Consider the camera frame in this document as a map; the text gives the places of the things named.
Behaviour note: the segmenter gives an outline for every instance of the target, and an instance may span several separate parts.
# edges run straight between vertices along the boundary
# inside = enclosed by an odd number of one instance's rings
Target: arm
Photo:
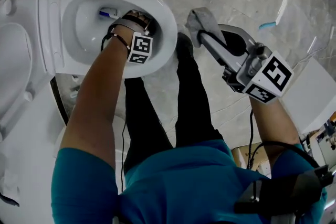
[[[114,32],[131,44],[132,30],[118,25]],[[126,59],[127,48],[112,38],[85,76],[61,148],[88,152],[115,168],[112,122]]]
[[[250,98],[252,110],[262,141],[279,141],[291,145],[300,144],[299,134],[293,121],[279,101],[265,105]],[[279,146],[266,146],[271,167],[285,150]]]
[[[252,98],[250,101],[262,141],[300,144],[298,131],[279,101],[270,105],[264,105]],[[272,167],[272,178],[300,174],[313,169],[307,161],[291,150],[279,146],[266,146],[265,150]],[[323,190],[320,201],[311,206],[300,218],[299,223],[319,223],[326,199],[327,194]]]

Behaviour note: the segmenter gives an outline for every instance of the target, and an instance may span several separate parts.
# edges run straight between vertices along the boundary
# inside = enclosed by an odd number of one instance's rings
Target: gray cloth
[[[226,44],[225,38],[219,29],[214,15],[205,7],[192,9],[188,15],[188,20],[185,26],[188,28],[191,41],[196,48],[201,46],[197,40],[197,34],[200,30],[212,33]]]

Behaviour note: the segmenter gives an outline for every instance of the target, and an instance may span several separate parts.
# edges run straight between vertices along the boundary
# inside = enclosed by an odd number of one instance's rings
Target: blue object
[[[271,26],[276,26],[277,23],[276,22],[272,22],[272,23],[264,23],[262,25],[259,26],[259,29],[263,29],[263,28],[266,28],[266,27],[271,27]]]
[[[285,151],[272,176],[310,169],[301,156]],[[110,165],[89,153],[63,148],[55,164],[51,206],[55,224],[110,224],[113,216],[131,223],[269,223],[257,214],[233,212],[235,201],[260,178],[265,177],[236,167],[226,144],[212,140],[147,158],[126,174],[127,189],[118,195]],[[300,223],[318,223],[326,198],[323,193]]]
[[[107,13],[107,12],[102,12],[102,11],[100,11],[100,12],[99,12],[99,15],[102,15],[102,16],[105,16],[105,17],[109,17],[109,18],[110,18],[110,14]]]

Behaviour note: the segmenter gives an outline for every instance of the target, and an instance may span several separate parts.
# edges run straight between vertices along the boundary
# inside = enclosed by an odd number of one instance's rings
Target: black strap
[[[132,22],[140,25],[143,29],[146,29],[147,23],[145,23],[143,20],[141,20],[141,19],[139,19],[135,16],[126,14],[122,18],[125,19],[125,20],[131,20]]]
[[[127,48],[128,52],[131,50],[131,47],[127,44],[127,42],[121,36],[119,36],[118,34],[115,34],[115,33],[108,33],[107,35],[105,35],[103,37],[103,40],[101,41],[100,51],[104,50],[104,42],[107,39],[110,39],[110,38],[113,38],[113,37],[116,37],[117,39],[119,39],[121,41],[121,43],[123,43],[125,45],[125,47]]]

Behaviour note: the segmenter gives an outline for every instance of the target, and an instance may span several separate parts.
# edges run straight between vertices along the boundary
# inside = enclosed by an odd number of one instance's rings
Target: leg
[[[193,57],[192,44],[184,34],[178,34],[176,51],[180,81],[176,147],[223,139],[212,126],[209,102]]]
[[[125,79],[126,124],[131,138],[124,163],[126,174],[132,167],[160,151],[173,148],[147,95],[141,78]]]

